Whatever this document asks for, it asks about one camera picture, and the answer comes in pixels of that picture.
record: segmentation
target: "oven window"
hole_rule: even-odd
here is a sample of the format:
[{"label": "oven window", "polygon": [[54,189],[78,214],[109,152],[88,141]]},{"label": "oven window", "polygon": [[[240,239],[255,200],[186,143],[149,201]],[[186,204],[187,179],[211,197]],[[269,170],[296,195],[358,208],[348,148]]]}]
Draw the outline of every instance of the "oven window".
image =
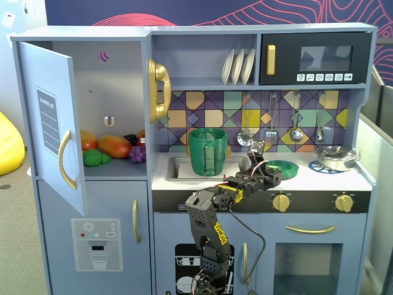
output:
[{"label": "oven window", "polygon": [[342,244],[277,243],[274,295],[336,295]]}]

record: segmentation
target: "toy fruit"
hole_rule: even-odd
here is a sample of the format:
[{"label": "toy fruit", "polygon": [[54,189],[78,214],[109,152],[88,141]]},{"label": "toy fruit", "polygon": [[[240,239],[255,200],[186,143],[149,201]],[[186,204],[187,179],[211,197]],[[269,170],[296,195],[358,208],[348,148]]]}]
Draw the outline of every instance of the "toy fruit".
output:
[{"label": "toy fruit", "polygon": [[138,133],[137,137],[138,137],[138,138],[141,138],[141,137],[146,137],[146,136],[145,136],[145,130],[144,130],[144,129],[142,129],[141,131],[139,131],[139,133]]},{"label": "toy fruit", "polygon": [[126,140],[128,140],[133,146],[136,146],[136,144],[138,143],[138,138],[136,137],[135,134],[129,134],[129,135],[125,135],[123,137]]},{"label": "toy fruit", "polygon": [[89,167],[101,165],[101,153],[96,149],[89,149],[84,152],[84,164]]},{"label": "toy fruit", "polygon": [[112,158],[110,157],[110,155],[107,155],[107,154],[104,154],[104,153],[101,154],[101,163],[102,164],[108,164],[111,161],[112,161]]},{"label": "toy fruit", "polygon": [[98,148],[112,158],[125,158],[132,148],[132,144],[117,135],[104,135],[98,140]]},{"label": "toy fruit", "polygon": [[96,149],[98,146],[97,139],[93,133],[81,130],[80,138],[82,139],[82,150],[87,151],[88,149]]},{"label": "toy fruit", "polygon": [[146,161],[146,147],[133,146],[130,152],[131,161],[133,163],[143,163]]},{"label": "toy fruit", "polygon": [[144,142],[141,142],[141,139],[142,138],[138,139],[138,143],[136,144],[137,146],[145,146]]}]

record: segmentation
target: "microwave handle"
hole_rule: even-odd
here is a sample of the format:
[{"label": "microwave handle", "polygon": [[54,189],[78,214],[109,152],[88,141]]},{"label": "microwave handle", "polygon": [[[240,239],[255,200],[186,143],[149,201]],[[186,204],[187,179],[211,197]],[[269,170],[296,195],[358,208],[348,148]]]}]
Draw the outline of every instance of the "microwave handle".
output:
[{"label": "microwave handle", "polygon": [[276,46],[268,45],[266,74],[269,76],[274,75],[275,69],[276,69]]}]

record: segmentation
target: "countertop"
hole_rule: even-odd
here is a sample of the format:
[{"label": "countertop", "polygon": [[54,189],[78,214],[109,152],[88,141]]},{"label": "countertop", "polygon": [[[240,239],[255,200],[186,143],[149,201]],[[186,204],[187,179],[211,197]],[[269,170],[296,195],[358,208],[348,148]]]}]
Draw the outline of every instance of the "countertop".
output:
[{"label": "countertop", "polygon": [[[349,171],[337,174],[318,173],[308,167],[310,162],[316,161],[308,152],[267,152],[265,160],[285,160],[299,166],[298,175],[292,179],[282,181],[274,188],[275,191],[371,191],[372,186],[353,168]],[[154,174],[152,189],[158,190],[199,190],[214,186],[221,181],[168,181],[169,159],[172,157],[186,157],[183,152],[162,152],[158,157],[157,168]],[[245,152],[234,152],[232,157],[247,157]]]}]

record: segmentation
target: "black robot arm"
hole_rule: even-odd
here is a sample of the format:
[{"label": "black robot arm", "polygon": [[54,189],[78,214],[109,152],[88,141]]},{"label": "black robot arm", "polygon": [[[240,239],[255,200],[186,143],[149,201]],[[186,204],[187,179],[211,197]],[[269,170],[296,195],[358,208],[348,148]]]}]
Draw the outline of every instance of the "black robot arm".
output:
[{"label": "black robot arm", "polygon": [[267,168],[263,161],[264,146],[263,141],[253,141],[248,154],[255,163],[250,169],[225,178],[222,184],[198,191],[185,203],[192,235],[201,251],[201,273],[195,295],[220,295],[225,288],[231,250],[216,209],[226,210],[260,189],[267,190],[281,182],[281,171]]}]

